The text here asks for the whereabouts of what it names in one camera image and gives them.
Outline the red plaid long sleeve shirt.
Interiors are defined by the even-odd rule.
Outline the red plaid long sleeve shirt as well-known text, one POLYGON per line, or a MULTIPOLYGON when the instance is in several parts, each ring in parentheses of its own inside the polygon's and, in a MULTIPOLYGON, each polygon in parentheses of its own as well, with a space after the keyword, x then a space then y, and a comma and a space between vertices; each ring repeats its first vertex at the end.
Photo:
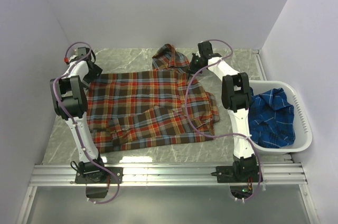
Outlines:
POLYGON ((216 99, 194 80, 188 58, 163 45, 152 70, 105 73, 90 84, 87 123, 100 153, 209 141, 216 99))

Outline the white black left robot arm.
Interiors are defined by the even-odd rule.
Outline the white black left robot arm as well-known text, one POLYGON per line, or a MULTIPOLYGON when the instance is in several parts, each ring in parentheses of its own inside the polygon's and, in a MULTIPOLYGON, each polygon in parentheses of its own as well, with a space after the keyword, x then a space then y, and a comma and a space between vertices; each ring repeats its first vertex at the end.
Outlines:
POLYGON ((79 153, 79 162, 71 163, 79 176, 88 176, 94 183, 106 178, 106 169, 95 147, 87 123, 88 101, 85 91, 97 79, 102 68, 95 64, 96 55, 88 43, 76 49, 76 54, 68 56, 74 46, 67 48, 64 62, 66 72, 50 80, 50 89, 55 113, 65 120, 71 130, 79 153))

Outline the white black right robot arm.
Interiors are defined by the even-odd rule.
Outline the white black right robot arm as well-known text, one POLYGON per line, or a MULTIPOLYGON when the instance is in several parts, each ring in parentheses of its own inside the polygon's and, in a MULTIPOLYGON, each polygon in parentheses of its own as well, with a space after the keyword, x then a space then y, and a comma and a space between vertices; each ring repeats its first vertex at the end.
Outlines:
POLYGON ((248 122, 251 103, 249 77, 247 73, 232 68, 225 59, 213 52, 209 40, 203 41, 198 43, 198 52, 192 54, 187 70, 195 78, 202 70, 208 69, 222 80, 221 100, 231 120, 234 162, 231 166, 216 167, 213 175, 218 182, 260 182, 260 160, 251 141, 248 122))

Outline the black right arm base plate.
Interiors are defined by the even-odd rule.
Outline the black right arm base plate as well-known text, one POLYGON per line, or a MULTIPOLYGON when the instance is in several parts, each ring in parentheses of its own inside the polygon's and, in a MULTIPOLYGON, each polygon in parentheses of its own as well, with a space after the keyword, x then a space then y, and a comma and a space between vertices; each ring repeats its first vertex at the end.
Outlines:
POLYGON ((258 168, 245 171, 243 168, 235 169, 233 166, 217 166, 215 171, 211 173, 217 178, 218 183, 246 183, 262 182, 258 168))

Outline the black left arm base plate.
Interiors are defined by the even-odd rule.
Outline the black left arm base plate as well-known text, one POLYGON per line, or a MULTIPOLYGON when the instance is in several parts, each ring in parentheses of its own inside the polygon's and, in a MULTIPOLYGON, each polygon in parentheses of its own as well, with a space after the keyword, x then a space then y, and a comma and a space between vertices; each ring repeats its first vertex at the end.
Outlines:
POLYGON ((77 174, 75 177, 75 184, 117 184, 122 182, 123 178, 123 168, 122 167, 106 167, 111 173, 113 173, 117 178, 114 178, 109 172, 96 172, 92 174, 81 175, 77 174))

